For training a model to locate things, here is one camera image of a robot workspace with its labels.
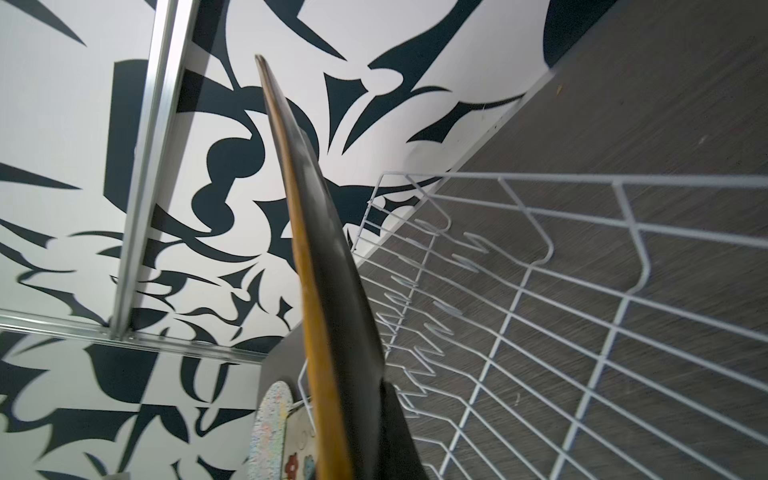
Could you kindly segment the colourful speckled round plate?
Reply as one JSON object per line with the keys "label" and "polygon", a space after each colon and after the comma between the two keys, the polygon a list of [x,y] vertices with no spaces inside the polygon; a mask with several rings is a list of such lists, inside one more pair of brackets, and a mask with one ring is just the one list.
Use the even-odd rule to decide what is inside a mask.
{"label": "colourful speckled round plate", "polygon": [[280,479],[287,419],[294,403],[289,385],[274,382],[257,409],[251,433],[247,478]]}

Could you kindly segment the dark glass plate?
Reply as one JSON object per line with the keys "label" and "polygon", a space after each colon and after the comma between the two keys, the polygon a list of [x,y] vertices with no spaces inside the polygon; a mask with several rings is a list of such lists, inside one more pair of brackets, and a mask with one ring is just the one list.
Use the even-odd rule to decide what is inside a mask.
{"label": "dark glass plate", "polygon": [[321,479],[378,479],[378,330],[315,152],[264,56],[255,62],[280,161],[301,284]]}

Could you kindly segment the floral square plate black rim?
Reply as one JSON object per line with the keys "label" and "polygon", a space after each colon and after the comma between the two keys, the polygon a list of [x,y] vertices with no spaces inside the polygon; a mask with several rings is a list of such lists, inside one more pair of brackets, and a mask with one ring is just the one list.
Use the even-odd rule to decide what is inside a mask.
{"label": "floral square plate black rim", "polygon": [[286,420],[281,478],[314,479],[317,460],[316,435],[305,406],[293,410]]}

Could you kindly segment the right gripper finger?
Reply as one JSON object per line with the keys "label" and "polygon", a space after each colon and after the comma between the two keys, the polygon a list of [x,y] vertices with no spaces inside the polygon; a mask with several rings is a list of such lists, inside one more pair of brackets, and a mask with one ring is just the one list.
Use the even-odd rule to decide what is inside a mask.
{"label": "right gripper finger", "polygon": [[379,479],[427,480],[394,386],[381,385]]}

